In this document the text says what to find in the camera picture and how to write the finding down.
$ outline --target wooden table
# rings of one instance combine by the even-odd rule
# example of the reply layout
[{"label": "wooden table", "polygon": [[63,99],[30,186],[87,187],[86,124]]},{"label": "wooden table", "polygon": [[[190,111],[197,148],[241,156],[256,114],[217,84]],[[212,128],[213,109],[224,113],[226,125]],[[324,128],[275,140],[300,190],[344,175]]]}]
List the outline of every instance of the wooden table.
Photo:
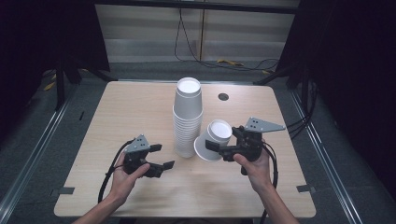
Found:
[{"label": "wooden table", "polygon": [[[248,178],[236,162],[203,161],[197,155],[185,159],[174,151],[173,112],[176,83],[110,82],[92,118],[89,130],[64,184],[75,188],[60,195],[54,212],[59,217],[79,217],[97,203],[99,188],[117,150],[128,140],[144,134],[148,142],[162,144],[147,160],[162,164],[176,161],[161,178],[140,178],[115,217],[260,217],[263,206]],[[229,100],[221,101],[220,93]],[[274,92],[269,87],[202,84],[204,118],[202,130],[213,119],[234,127],[249,117],[285,125]],[[300,193],[305,185],[288,131],[265,133],[276,151],[277,190],[297,217],[316,213],[311,195]],[[232,137],[230,145],[235,145]],[[111,179],[105,197],[111,187]]]}]

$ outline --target left hand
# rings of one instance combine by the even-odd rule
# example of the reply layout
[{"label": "left hand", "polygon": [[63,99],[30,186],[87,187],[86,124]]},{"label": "left hand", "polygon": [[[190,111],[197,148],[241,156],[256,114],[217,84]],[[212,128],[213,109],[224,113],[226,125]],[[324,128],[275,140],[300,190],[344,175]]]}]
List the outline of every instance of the left hand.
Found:
[{"label": "left hand", "polygon": [[[119,159],[115,167],[122,165],[125,157],[125,152],[120,154]],[[123,171],[123,167],[120,166],[114,170],[113,173],[113,182],[111,185],[111,190],[107,197],[114,197],[116,202],[120,203],[120,205],[126,202],[131,190],[134,188],[134,183],[136,179],[141,177],[147,170],[149,169],[149,164],[143,164],[136,171],[131,173],[130,175],[126,174]]]}]

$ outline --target black cable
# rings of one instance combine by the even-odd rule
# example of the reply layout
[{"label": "black cable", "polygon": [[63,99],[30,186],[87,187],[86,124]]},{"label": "black cable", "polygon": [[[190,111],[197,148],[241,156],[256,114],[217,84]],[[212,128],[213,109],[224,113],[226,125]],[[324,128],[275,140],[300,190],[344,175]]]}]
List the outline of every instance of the black cable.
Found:
[{"label": "black cable", "polygon": [[[198,60],[198,59],[195,57],[194,53],[192,52],[191,45],[190,45],[190,40],[189,40],[189,37],[187,36],[187,31],[186,31],[186,28],[185,28],[185,26],[184,26],[183,17],[182,17],[182,15],[181,15],[181,8],[178,10],[178,13],[179,13],[179,21],[178,21],[178,26],[177,26],[177,37],[176,37],[176,43],[175,43],[175,48],[174,48],[174,54],[175,54],[175,57],[176,57],[178,60],[182,61],[182,62],[197,62],[197,63],[199,63],[200,65],[203,65],[203,66],[208,67],[208,68],[225,68],[225,69],[231,69],[231,70],[234,70],[234,71],[241,71],[241,72],[269,70],[269,69],[271,69],[271,68],[274,68],[274,67],[278,64],[278,62],[279,62],[279,59],[265,59],[265,60],[260,61],[259,64],[257,64],[257,65],[256,65],[255,67],[253,67],[253,68],[222,66],[222,65],[218,65],[218,64],[202,62],[202,61]],[[180,25],[181,25],[182,28],[183,28],[184,36],[186,36],[186,40],[187,40],[187,45],[189,46],[190,53],[191,53],[192,57],[194,58],[194,60],[183,60],[183,59],[180,59],[180,58],[177,56],[177,42],[178,42],[178,35],[179,35],[179,33],[180,33]],[[269,66],[269,67],[266,67],[266,68],[259,68],[260,65],[261,65],[262,63],[267,62],[267,61],[276,61],[276,62],[275,62],[273,65]]]},{"label": "black cable", "polygon": [[[277,180],[278,180],[278,170],[277,170],[277,160],[276,160],[275,151],[268,143],[265,142],[262,142],[262,148],[268,153],[271,160],[273,161],[273,167],[274,167],[273,186],[276,189]],[[260,219],[261,224],[265,222],[266,217],[267,217],[267,210],[264,208],[264,211],[262,212],[262,218]]]},{"label": "black cable", "polygon": [[297,125],[298,123],[300,123],[301,121],[303,122],[302,124],[300,124],[296,129],[289,131],[289,133],[295,133],[297,132],[293,137],[291,137],[290,139],[294,139],[298,134],[300,134],[300,132],[308,125],[309,121],[312,119],[313,113],[314,113],[314,108],[316,106],[316,101],[318,98],[318,88],[315,85],[314,82],[311,82],[311,108],[309,109],[308,113],[305,115],[305,117],[303,117],[302,119],[292,123],[291,125],[288,125],[289,127],[292,127],[294,125]]},{"label": "black cable", "polygon": [[114,165],[115,165],[116,162],[117,162],[117,158],[118,158],[119,155],[121,154],[122,150],[123,150],[126,146],[130,145],[133,141],[134,141],[134,139],[131,140],[131,141],[128,141],[128,142],[126,142],[124,145],[122,145],[122,147],[121,147],[121,148],[119,149],[119,151],[117,152],[116,157],[114,157],[113,162],[111,162],[111,165],[110,165],[110,167],[108,168],[108,171],[107,171],[107,173],[106,173],[106,177],[105,177],[105,179],[104,179],[104,181],[103,181],[103,183],[102,183],[102,187],[101,187],[100,190],[99,190],[98,203],[101,202],[101,201],[103,200],[103,194],[104,194],[104,192],[105,192],[105,189],[106,189],[106,186],[107,186],[107,182],[108,182],[108,180],[110,179],[110,177],[111,177],[111,175],[113,174],[113,172],[114,172],[117,168],[123,166],[123,165],[119,165],[119,166],[114,167]]}]

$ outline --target wrist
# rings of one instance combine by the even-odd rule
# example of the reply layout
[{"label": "wrist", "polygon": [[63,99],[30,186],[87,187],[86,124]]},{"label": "wrist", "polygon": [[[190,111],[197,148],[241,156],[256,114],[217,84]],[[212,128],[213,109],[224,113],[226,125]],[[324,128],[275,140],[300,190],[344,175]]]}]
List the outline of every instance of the wrist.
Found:
[{"label": "wrist", "polygon": [[260,183],[259,187],[256,188],[256,192],[260,195],[268,194],[275,190],[275,187],[271,183],[271,181],[263,181]]},{"label": "wrist", "polygon": [[104,201],[118,208],[125,204],[126,198],[120,197],[117,194],[110,192],[107,197],[104,198]]}]

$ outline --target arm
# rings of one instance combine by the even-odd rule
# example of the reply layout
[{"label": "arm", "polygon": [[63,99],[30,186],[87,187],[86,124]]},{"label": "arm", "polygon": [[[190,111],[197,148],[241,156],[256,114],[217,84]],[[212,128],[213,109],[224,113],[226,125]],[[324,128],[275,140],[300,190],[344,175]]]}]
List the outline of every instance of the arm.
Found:
[{"label": "arm", "polygon": [[[116,163],[116,167],[122,165],[124,156],[125,153],[122,152]],[[74,223],[103,223],[111,214],[113,214],[126,202],[128,195],[134,188],[136,179],[141,177],[148,169],[149,164],[146,163],[140,166],[135,172],[128,175],[123,171],[122,166],[117,168],[113,173],[113,182],[108,195],[93,209],[91,209],[83,217],[76,220]]]},{"label": "arm", "polygon": [[248,161],[240,154],[235,154],[233,159],[247,170],[251,186],[259,194],[268,216],[274,223],[298,223],[271,183],[269,156],[265,150],[254,162]]}]

